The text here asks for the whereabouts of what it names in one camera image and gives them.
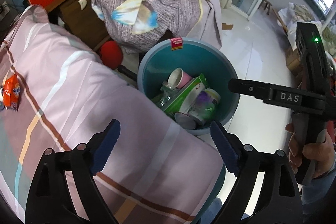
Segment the ovaltine packet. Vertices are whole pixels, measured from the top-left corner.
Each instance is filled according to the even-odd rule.
[[[17,111],[21,89],[16,74],[6,80],[3,90],[3,103],[6,109]]]

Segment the red sticker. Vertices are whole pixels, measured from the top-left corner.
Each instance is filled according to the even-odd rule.
[[[181,37],[177,37],[177,38],[172,38],[170,40],[171,42],[171,50],[178,50],[183,48],[183,40]]]

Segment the red ball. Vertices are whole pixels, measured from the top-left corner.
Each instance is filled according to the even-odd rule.
[[[100,48],[100,57],[103,64],[115,70],[123,61],[123,52],[115,41],[107,41]]]

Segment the blue trash bin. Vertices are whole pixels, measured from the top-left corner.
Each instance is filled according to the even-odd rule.
[[[192,38],[183,38],[182,49],[172,51],[170,39],[165,40],[151,48],[143,58],[137,76],[138,89],[149,99],[154,98],[159,94],[162,82],[167,81],[177,68],[192,77],[205,75],[210,88],[221,96],[215,119],[226,124],[237,109],[239,95],[227,88],[229,80],[237,78],[237,74],[225,55],[210,44]],[[195,136],[210,133],[210,123],[187,131]]]

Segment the pink paper cup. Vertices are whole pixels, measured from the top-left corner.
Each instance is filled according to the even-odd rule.
[[[182,89],[192,79],[181,68],[174,70],[168,78],[168,83],[174,88]]]

